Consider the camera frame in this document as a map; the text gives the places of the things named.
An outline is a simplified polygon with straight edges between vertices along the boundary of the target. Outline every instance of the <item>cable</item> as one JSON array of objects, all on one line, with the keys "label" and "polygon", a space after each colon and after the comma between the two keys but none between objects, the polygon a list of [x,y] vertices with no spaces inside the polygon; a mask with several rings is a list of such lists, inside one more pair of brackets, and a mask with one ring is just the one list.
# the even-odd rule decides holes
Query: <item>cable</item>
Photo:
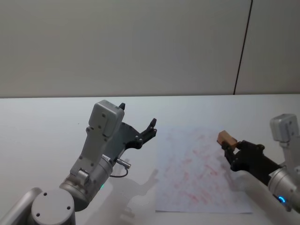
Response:
[{"label": "cable", "polygon": [[115,177],[115,178],[120,178],[120,177],[126,177],[128,174],[128,169],[126,167],[124,167],[124,169],[126,170],[126,174],[121,175],[121,176],[114,176],[114,175],[110,175],[110,177]]}]

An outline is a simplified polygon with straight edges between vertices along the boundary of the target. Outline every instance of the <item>paper sheet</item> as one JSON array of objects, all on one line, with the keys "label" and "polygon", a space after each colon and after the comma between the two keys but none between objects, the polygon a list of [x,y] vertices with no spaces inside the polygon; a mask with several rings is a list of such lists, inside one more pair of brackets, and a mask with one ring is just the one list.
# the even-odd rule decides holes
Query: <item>paper sheet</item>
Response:
[{"label": "paper sheet", "polygon": [[198,127],[159,130],[157,211],[252,212],[216,141],[219,131]]}]

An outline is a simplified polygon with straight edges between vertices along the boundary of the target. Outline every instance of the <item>wooden block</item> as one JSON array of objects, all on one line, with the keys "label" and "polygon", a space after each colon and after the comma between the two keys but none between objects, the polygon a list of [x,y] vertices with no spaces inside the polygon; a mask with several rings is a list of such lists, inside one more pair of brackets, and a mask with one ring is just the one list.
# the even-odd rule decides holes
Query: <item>wooden block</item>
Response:
[{"label": "wooden block", "polygon": [[219,133],[217,137],[217,142],[222,145],[222,142],[227,142],[233,149],[235,149],[238,141],[231,137],[229,133],[227,133],[225,130]]}]

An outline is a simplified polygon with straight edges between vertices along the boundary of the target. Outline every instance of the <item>table surface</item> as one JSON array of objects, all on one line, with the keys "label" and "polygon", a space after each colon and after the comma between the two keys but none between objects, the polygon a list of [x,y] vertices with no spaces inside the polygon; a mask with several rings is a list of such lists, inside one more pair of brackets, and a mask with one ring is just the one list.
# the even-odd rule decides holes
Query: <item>table surface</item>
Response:
[{"label": "table surface", "polygon": [[[300,95],[0,99],[0,217],[29,189],[59,186],[82,150],[93,105],[102,99],[125,102],[123,121],[138,131],[154,117],[157,135],[168,125],[224,127],[238,140],[264,144],[265,155],[277,163],[284,158],[272,139],[270,119],[282,113],[300,118]],[[156,139],[141,150],[127,150],[129,175],[109,179],[89,207],[76,213],[77,224],[299,224],[300,215],[286,212],[249,174],[243,176],[252,214],[155,212],[153,172],[160,151]]]}]

